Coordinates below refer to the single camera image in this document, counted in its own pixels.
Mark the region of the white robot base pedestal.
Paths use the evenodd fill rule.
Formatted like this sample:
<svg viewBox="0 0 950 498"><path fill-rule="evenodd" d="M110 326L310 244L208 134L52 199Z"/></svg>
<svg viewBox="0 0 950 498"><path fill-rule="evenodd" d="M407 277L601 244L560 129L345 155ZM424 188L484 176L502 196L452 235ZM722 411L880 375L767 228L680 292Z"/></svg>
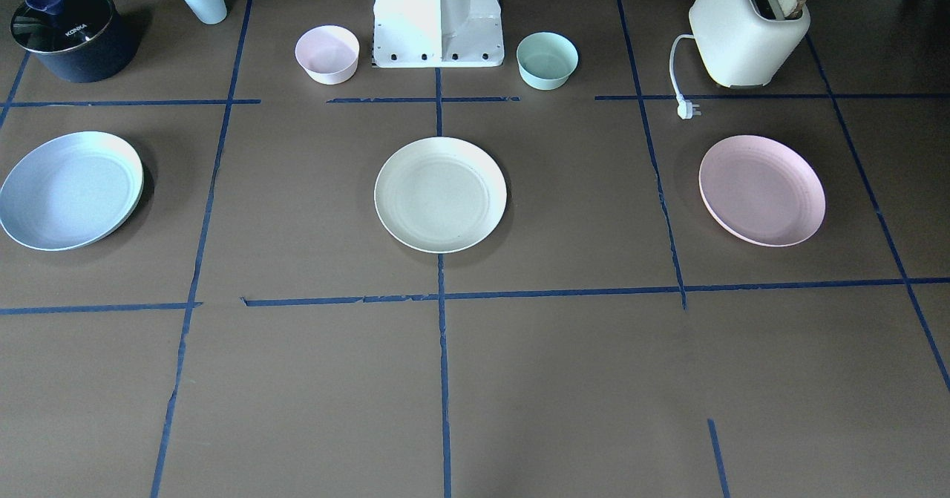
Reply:
<svg viewBox="0 0 950 498"><path fill-rule="evenodd" d="M505 59L500 0L374 0L378 68L494 68Z"/></svg>

